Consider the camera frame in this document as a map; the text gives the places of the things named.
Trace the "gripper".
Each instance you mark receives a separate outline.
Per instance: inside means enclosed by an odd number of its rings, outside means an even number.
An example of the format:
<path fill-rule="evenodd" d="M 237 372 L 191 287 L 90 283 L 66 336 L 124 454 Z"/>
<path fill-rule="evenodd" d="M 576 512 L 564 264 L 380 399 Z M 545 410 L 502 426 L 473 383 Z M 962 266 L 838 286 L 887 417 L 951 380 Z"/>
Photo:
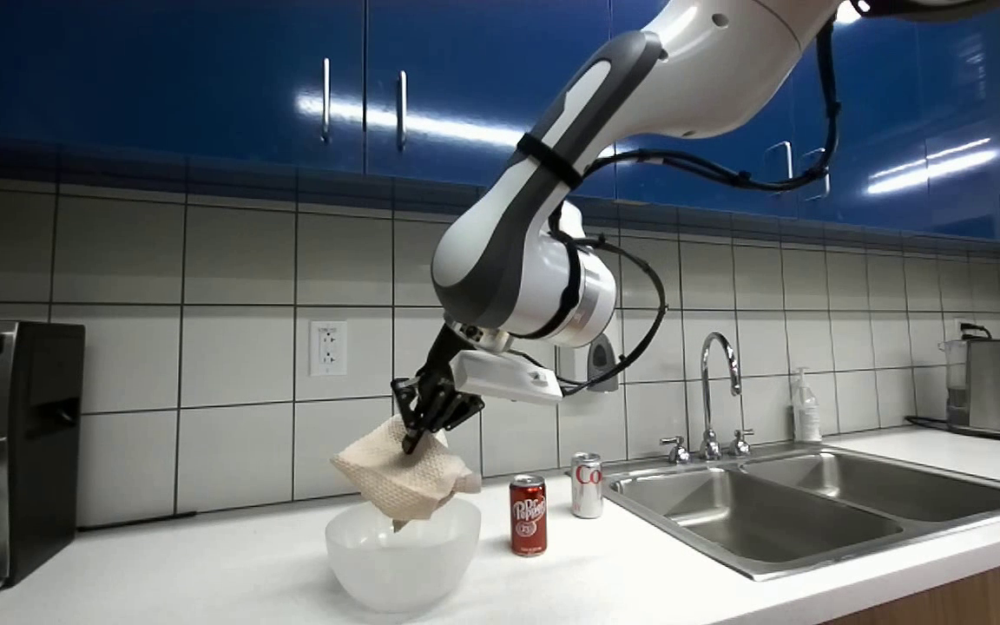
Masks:
<path fill-rule="evenodd" d="M 391 391 L 405 428 L 401 447 L 405 455 L 412 455 L 424 438 L 424 433 L 452 431 L 467 422 L 484 408 L 478 395 L 462 394 L 453 388 L 451 364 L 461 352 L 473 352 L 459 332 L 442 326 L 434 339 L 416 376 L 419 378 L 394 378 Z M 419 409 L 427 409 L 425 419 Z"/>

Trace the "beige waffle cloth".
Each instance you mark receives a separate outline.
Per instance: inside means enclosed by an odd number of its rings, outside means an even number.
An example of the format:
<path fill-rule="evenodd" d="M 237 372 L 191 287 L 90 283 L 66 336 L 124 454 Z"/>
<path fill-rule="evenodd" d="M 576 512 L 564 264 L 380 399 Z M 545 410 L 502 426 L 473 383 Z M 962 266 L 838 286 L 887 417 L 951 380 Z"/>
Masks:
<path fill-rule="evenodd" d="M 483 488 L 481 476 L 450 450 L 442 432 L 424 432 L 411 454 L 402 451 L 405 436 L 401 417 L 393 416 L 330 459 L 396 531 L 428 521 L 456 495 Z"/>

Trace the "white translucent bowl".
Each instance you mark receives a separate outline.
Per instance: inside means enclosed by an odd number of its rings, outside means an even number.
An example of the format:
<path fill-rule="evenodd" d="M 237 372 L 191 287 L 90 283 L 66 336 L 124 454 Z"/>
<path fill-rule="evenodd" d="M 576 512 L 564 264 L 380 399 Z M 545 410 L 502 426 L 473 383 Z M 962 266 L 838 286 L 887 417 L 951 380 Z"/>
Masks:
<path fill-rule="evenodd" d="M 481 525 L 481 510 L 463 499 L 400 530 L 376 506 L 359 503 L 326 524 L 326 553 L 339 584 L 365 608 L 421 612 L 460 584 L 475 558 Z"/>

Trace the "red soda can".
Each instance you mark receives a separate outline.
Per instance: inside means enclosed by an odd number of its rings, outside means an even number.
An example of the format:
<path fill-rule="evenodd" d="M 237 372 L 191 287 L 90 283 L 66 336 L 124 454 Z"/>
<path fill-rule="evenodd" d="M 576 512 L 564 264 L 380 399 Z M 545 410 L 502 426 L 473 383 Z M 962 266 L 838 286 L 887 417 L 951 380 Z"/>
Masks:
<path fill-rule="evenodd" d="M 531 474 L 513 476 L 510 494 L 510 546 L 516 556 L 540 556 L 547 549 L 545 480 Z"/>

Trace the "silver soda can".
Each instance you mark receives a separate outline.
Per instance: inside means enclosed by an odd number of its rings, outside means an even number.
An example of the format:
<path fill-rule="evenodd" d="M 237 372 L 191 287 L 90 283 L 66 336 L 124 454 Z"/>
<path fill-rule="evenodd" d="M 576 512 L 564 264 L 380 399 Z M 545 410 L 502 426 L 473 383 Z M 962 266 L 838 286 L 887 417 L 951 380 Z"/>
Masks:
<path fill-rule="evenodd" d="M 599 518 L 603 510 L 602 459 L 595 452 L 578 451 L 570 459 L 571 513 L 582 519 Z"/>

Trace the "chrome tap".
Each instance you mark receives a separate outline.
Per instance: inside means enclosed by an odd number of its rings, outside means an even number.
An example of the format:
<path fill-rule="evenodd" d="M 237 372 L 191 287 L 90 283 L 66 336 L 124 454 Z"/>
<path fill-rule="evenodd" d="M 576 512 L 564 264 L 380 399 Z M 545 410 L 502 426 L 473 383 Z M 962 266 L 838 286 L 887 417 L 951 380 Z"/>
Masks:
<path fill-rule="evenodd" d="M 746 436 L 753 435 L 751 430 L 737 430 L 734 433 L 733 443 L 723 450 L 720 446 L 717 434 L 714 431 L 714 420 L 712 419 L 712 394 L 710 386 L 709 360 L 712 352 L 712 345 L 717 344 L 720 351 L 725 355 L 727 362 L 727 373 L 729 373 L 729 389 L 733 397 L 742 394 L 742 378 L 740 363 L 733 345 L 721 332 L 710 332 L 703 340 L 700 356 L 700 381 L 702 396 L 702 414 L 705 418 L 705 430 L 702 432 L 700 449 L 697 452 L 699 459 L 703 462 L 715 462 L 725 455 L 742 458 L 753 454 L 753 448 L 746 440 Z"/>

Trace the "blue cabinet door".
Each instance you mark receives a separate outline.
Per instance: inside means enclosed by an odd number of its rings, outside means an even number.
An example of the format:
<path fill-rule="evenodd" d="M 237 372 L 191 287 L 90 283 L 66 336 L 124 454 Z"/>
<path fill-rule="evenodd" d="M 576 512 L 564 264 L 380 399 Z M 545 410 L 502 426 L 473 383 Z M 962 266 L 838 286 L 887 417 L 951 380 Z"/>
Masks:
<path fill-rule="evenodd" d="M 609 36 L 609 0 L 366 0 L 366 173 L 489 188 Z"/>
<path fill-rule="evenodd" d="M 364 0 L 0 0 L 0 138 L 360 173 L 364 34 Z"/>

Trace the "clear soap pump bottle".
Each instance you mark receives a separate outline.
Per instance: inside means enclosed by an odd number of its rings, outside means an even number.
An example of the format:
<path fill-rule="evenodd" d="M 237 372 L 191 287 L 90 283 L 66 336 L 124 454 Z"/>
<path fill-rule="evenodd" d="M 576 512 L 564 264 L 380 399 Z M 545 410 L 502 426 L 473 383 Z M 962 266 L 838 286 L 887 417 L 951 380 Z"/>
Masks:
<path fill-rule="evenodd" d="M 820 404 L 818 397 L 811 389 L 808 378 L 808 368 L 799 367 L 795 373 L 793 384 L 793 424 L 794 438 L 801 443 L 821 443 Z"/>

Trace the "steel double sink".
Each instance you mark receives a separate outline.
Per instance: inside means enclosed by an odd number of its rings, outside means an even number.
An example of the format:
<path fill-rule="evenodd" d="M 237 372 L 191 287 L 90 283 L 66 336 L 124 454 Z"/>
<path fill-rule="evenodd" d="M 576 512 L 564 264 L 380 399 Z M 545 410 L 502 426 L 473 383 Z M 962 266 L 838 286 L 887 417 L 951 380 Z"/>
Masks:
<path fill-rule="evenodd" d="M 603 488 L 756 582 L 1000 522 L 1000 480 L 836 447 L 635 468 Z"/>

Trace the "black coffee maker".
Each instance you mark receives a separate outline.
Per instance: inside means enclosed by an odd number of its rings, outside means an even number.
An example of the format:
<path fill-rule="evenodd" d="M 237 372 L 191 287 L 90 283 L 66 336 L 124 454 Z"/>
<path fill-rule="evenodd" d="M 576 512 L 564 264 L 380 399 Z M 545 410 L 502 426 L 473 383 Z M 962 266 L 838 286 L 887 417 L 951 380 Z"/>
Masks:
<path fill-rule="evenodd" d="M 78 530 L 86 328 L 0 320 L 0 589 Z"/>

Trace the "clear blender jug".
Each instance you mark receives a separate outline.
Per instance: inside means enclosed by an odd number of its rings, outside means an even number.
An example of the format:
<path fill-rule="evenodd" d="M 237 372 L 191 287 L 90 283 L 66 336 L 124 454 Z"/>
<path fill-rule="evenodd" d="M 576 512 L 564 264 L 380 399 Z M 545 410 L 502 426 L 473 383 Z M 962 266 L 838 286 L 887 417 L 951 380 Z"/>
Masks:
<path fill-rule="evenodd" d="M 969 423 L 969 387 L 968 387 L 968 345 L 973 340 L 972 335 L 964 333 L 961 338 L 945 341 L 940 345 L 944 353 L 947 371 L 945 371 L 945 388 L 947 388 L 947 420 L 952 424 Z"/>

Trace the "white wall socket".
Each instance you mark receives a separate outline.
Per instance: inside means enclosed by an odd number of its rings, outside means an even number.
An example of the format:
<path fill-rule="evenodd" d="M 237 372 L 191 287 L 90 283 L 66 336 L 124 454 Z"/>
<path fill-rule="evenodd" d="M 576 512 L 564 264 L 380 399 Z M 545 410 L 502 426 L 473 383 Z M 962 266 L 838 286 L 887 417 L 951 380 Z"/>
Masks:
<path fill-rule="evenodd" d="M 308 375 L 348 375 L 348 323 L 344 320 L 313 320 L 308 329 Z"/>

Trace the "grey wall soap dispenser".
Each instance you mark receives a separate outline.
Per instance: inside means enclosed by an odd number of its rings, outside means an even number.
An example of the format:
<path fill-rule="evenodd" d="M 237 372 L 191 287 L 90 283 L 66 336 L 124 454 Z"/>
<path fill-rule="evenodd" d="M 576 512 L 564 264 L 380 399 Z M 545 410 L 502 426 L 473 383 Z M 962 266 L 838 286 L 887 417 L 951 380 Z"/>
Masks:
<path fill-rule="evenodd" d="M 596 392 L 596 394 L 609 394 L 609 392 L 618 391 L 618 376 L 614 375 L 611 378 L 598 381 L 598 379 L 606 376 L 608 372 L 611 372 L 615 365 L 616 355 L 614 344 L 612 344 L 607 333 L 601 333 L 589 345 L 587 352 L 587 377 L 588 380 L 595 381 L 594 384 L 587 387 L 587 391 Z"/>

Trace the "blue wall cabinet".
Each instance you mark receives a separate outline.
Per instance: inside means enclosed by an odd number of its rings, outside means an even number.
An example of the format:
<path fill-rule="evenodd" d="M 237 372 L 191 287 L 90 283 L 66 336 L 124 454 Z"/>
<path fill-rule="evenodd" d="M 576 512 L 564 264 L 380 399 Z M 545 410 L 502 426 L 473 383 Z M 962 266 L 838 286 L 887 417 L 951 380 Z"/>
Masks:
<path fill-rule="evenodd" d="M 595 49 L 667 0 L 0 0 L 0 179 L 457 214 Z M 618 163 L 628 225 L 786 221 L 1000 244 L 1000 8 L 836 27 L 825 181 L 788 194 Z"/>

